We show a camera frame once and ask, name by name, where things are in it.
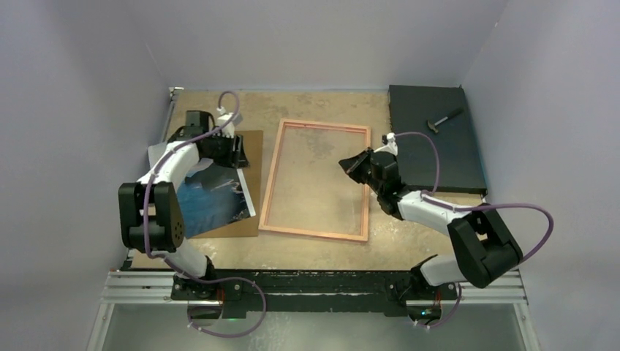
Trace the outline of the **seascape photo print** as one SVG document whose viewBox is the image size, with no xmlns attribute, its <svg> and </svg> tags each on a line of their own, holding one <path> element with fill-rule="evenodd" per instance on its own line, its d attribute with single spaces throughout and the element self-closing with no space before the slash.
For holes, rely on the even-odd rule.
<svg viewBox="0 0 620 351">
<path fill-rule="evenodd" d="M 179 142 L 148 148 L 151 170 L 139 179 L 147 184 L 170 181 L 190 238 L 248 238 L 258 236 L 257 210 L 243 169 L 217 165 L 200 158 L 192 143 L 178 151 Z"/>
</svg>

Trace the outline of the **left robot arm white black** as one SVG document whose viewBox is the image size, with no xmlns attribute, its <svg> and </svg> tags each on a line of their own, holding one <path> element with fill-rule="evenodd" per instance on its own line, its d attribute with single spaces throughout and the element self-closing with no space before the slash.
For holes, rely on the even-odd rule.
<svg viewBox="0 0 620 351">
<path fill-rule="evenodd" d="M 221 280 L 189 239 L 256 214 L 243 175 L 250 162 L 235 132 L 243 118 L 217 112 L 188 110 L 184 125 L 151 149 L 151 169 L 118 189 L 125 247 L 164 260 L 201 299 L 214 296 Z"/>
</svg>

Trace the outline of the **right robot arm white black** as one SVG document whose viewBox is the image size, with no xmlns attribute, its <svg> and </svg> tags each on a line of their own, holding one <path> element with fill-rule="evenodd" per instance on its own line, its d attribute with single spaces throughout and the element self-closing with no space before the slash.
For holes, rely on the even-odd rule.
<svg viewBox="0 0 620 351">
<path fill-rule="evenodd" d="M 495 208 L 483 203 L 470 209 L 405 184 L 395 155 L 367 148 L 340 160 L 339 166 L 372 190 L 388 216 L 421 224 L 450 239 L 452 255 L 434 255 L 412 267 L 410 287 L 417 296 L 427 298 L 447 283 L 485 288 L 523 261 L 521 247 Z"/>
</svg>

